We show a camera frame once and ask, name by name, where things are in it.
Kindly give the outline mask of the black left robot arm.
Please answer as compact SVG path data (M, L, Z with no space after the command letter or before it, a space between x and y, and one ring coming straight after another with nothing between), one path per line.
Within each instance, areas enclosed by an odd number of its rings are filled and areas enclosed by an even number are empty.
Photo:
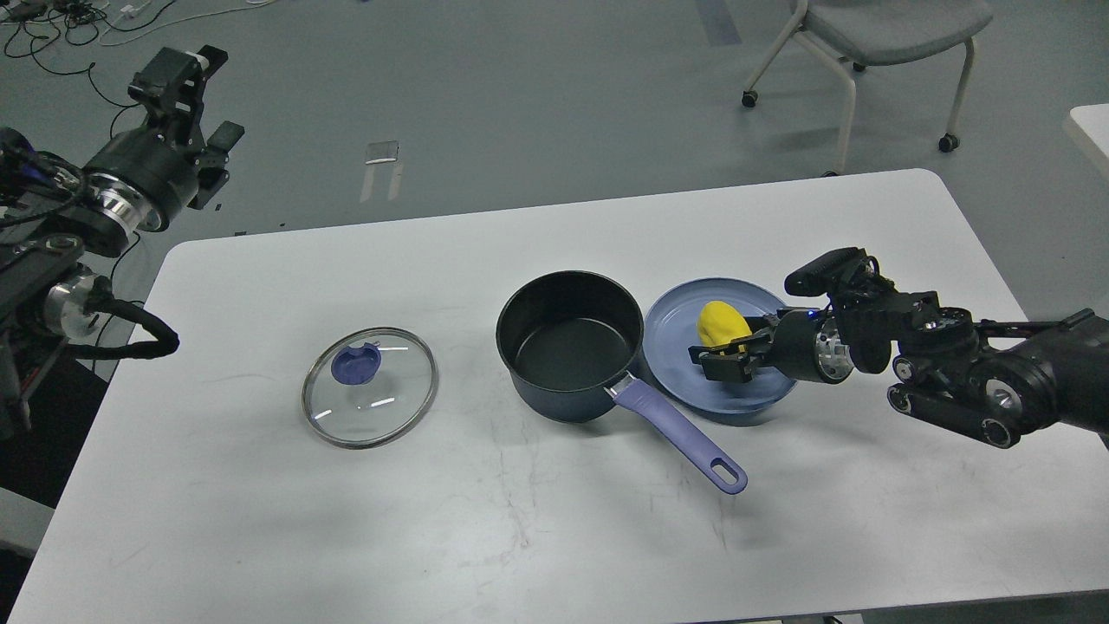
M163 48L128 86L141 126L108 140L84 166L3 130L3 439L31 427L30 399L61 355L77 360L164 358L179 335L119 299L87 254L119 259L142 231L166 231L182 209L203 209L228 181L244 127L199 126L211 76L226 51Z

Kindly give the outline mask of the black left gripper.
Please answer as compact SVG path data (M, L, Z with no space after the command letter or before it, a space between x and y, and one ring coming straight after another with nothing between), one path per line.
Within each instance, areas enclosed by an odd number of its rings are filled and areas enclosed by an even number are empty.
M208 79L227 52L162 48L136 72L130 95L146 110L144 129L111 139L83 167L94 209L123 233L166 231L182 209L204 209L230 180L230 150L245 127L226 120L201 139Z

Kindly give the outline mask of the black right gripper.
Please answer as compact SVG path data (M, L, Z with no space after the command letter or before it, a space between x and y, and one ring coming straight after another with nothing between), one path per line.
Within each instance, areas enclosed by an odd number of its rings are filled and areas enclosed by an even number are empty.
M753 335L718 347L688 348L692 364L708 380L749 383L761 367L776 368L788 379L842 383L854 371L849 347L826 309L779 309L776 315L745 316Z

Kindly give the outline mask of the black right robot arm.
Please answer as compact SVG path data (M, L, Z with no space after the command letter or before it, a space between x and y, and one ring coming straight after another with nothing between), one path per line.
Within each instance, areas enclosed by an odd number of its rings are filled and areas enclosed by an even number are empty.
M892 370L895 411L998 449L1057 423L1108 431L1108 324L1092 309L1047 323L976 320L935 291L898 291L856 246L821 254L784 287L827 305L779 309L752 320L751 335L692 345L706 379L746 383L772 367L841 383Z

